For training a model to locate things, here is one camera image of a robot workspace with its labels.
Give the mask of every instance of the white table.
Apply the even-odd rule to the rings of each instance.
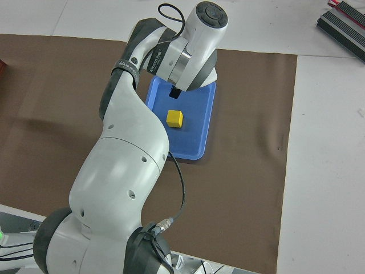
[[[199,1],[169,2],[187,15]],[[315,27],[326,1],[215,2],[230,20],[220,48],[299,55],[277,273],[363,273],[365,65]],[[148,17],[179,29],[158,15],[160,3],[0,0],[0,33],[127,41],[133,25]],[[365,1],[348,3],[365,12]]]

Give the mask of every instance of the yellow cube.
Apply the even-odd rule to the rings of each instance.
[[[180,110],[169,110],[166,123],[169,127],[181,128],[183,126],[183,113]]]

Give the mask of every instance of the brown mat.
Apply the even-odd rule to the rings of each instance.
[[[124,42],[0,35],[0,203],[48,215],[68,193],[100,136],[99,102]],[[275,273],[297,57],[218,51],[218,82],[204,157],[181,164],[187,208],[165,234],[175,251]],[[151,76],[138,93],[145,98]],[[174,214],[172,162],[143,210]]]

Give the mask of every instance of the white robotic arm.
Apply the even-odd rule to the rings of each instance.
[[[104,92],[103,132],[72,186],[70,208],[50,215],[35,237],[35,261],[45,274],[176,271],[159,234],[173,218],[141,226],[169,142],[135,89],[142,67],[184,91],[216,80],[215,48],[227,24],[222,8],[201,2],[180,36],[154,18],[136,25]]]

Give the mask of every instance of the blue tray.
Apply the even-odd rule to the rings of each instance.
[[[172,154],[180,159],[197,160],[205,151],[216,83],[194,91],[182,91],[178,99],[169,97],[171,88],[171,83],[154,76],[149,86],[146,105],[164,125]],[[181,128],[167,125],[169,110],[182,111],[184,119]]]

